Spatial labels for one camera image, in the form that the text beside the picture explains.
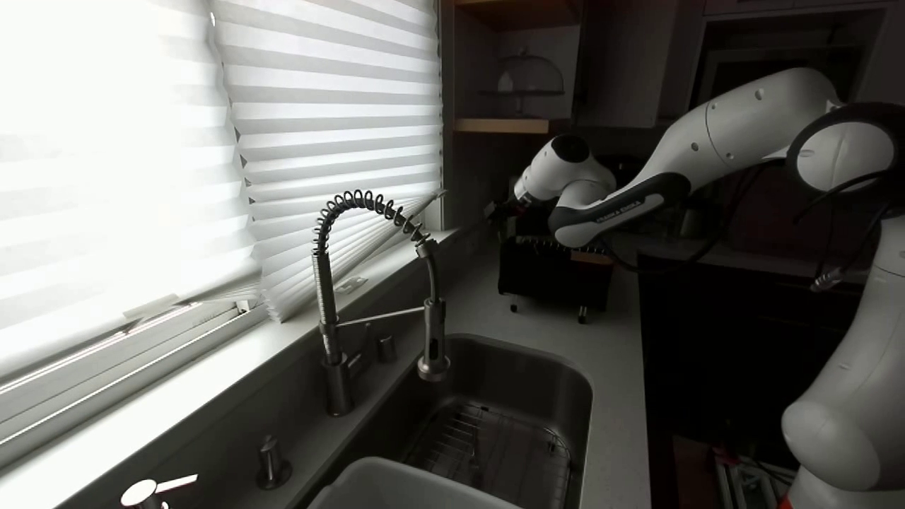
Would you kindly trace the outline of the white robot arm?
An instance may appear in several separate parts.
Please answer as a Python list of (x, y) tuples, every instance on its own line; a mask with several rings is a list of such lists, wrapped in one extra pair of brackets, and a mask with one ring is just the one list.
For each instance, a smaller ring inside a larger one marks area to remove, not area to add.
[(785, 509), (905, 509), (905, 108), (846, 103), (814, 67), (725, 90), (676, 118), (632, 182), (577, 136), (550, 138), (516, 182), (583, 248), (725, 182), (782, 165), (805, 192), (874, 207), (863, 298), (814, 381), (785, 409), (799, 460)]

